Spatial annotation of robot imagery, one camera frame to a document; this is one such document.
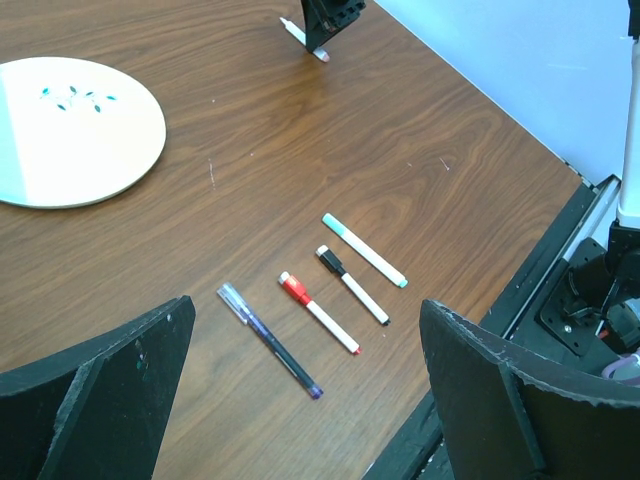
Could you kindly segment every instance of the marker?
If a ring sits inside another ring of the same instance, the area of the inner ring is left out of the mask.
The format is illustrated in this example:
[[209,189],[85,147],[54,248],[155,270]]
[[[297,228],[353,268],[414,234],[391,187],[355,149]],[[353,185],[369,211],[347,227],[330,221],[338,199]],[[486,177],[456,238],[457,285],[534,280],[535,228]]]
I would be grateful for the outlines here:
[[338,275],[344,284],[349,287],[349,290],[353,292],[353,294],[362,302],[362,304],[367,307],[367,309],[371,312],[371,314],[376,317],[376,319],[385,327],[391,323],[389,320],[389,315],[384,313],[384,310],[380,308],[380,306],[373,301],[373,299],[369,296],[364,289],[358,285],[351,275],[344,269],[342,266],[342,262],[333,253],[326,245],[322,245],[318,250],[316,250],[316,255],[320,258],[322,264],[327,267],[327,269],[333,273],[334,275]]
[[351,338],[349,334],[335,322],[335,320],[333,320],[333,318],[331,318],[318,306],[316,302],[311,299],[309,294],[307,294],[305,286],[300,283],[296,277],[289,275],[287,272],[283,272],[282,275],[280,275],[278,282],[280,282],[280,285],[284,287],[289,295],[307,307],[307,310],[309,310],[313,316],[316,317],[320,323],[322,323],[327,330],[329,330],[333,336],[346,347],[347,350],[354,355],[358,355],[362,351],[360,345],[358,345],[356,341]]
[[[295,23],[282,17],[280,17],[280,21],[284,25],[284,28],[287,30],[287,32],[293,35],[301,44],[303,45],[307,44],[306,34],[302,30],[300,30]],[[329,54],[326,52],[324,48],[320,48],[320,47],[316,48],[313,51],[313,55],[321,62],[327,63],[329,61]]]
[[407,286],[409,282],[404,278],[404,275],[393,268],[384,258],[374,252],[369,245],[360,240],[353,232],[351,232],[351,230],[340,223],[336,217],[327,213],[322,217],[322,222],[398,287],[404,288]]

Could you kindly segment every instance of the wooden table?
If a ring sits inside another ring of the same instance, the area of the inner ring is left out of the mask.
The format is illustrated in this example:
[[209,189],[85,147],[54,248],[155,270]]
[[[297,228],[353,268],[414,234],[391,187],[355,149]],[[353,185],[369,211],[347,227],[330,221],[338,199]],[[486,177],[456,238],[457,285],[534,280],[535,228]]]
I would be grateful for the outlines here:
[[[111,65],[166,114],[159,163],[117,198],[0,206],[0,370],[192,296],[158,479],[360,478],[428,389],[421,300],[479,320],[580,182],[373,2],[330,42],[327,65],[280,25],[301,24],[294,0],[0,0],[0,11],[0,61]],[[409,286],[343,244],[325,212]],[[323,243],[389,327],[320,265]],[[283,270],[362,345],[359,357],[282,291]],[[225,281],[325,389],[321,400],[217,298]]]

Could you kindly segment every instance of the blue pen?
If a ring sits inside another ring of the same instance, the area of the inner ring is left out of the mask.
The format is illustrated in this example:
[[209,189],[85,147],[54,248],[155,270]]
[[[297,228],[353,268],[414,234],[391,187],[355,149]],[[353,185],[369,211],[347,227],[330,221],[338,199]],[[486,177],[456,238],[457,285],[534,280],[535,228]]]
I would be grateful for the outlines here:
[[291,354],[287,352],[287,349],[282,346],[273,333],[262,323],[262,320],[258,318],[253,309],[230,283],[222,285],[222,287],[218,289],[218,295],[229,305],[229,308],[238,316],[242,323],[253,328],[265,345],[269,347],[269,350],[278,357],[284,366],[287,367],[287,370],[291,372],[291,375],[309,392],[311,398],[317,400],[322,396],[322,389],[316,385],[307,372],[305,372]]

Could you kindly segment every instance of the white disc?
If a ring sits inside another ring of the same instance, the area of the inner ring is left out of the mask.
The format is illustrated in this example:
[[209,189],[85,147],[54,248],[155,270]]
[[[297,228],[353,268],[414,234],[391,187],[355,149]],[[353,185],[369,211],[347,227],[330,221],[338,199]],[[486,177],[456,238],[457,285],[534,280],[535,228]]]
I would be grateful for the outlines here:
[[0,200],[87,205],[126,190],[164,148],[160,105],[98,63],[37,57],[0,64]]

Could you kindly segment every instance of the red marker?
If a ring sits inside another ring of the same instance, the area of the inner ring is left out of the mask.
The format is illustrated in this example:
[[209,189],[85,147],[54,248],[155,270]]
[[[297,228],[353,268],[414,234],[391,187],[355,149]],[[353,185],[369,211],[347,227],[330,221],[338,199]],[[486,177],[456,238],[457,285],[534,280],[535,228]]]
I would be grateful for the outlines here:
[[346,347],[347,350],[354,355],[358,355],[362,351],[360,345],[358,345],[356,341],[335,322],[335,320],[327,315],[327,313],[311,299],[311,296],[307,293],[305,286],[300,283],[296,277],[289,275],[287,272],[283,272],[278,281],[289,295],[307,307],[307,310],[309,310],[313,316],[327,328],[327,330],[333,333],[333,335]]

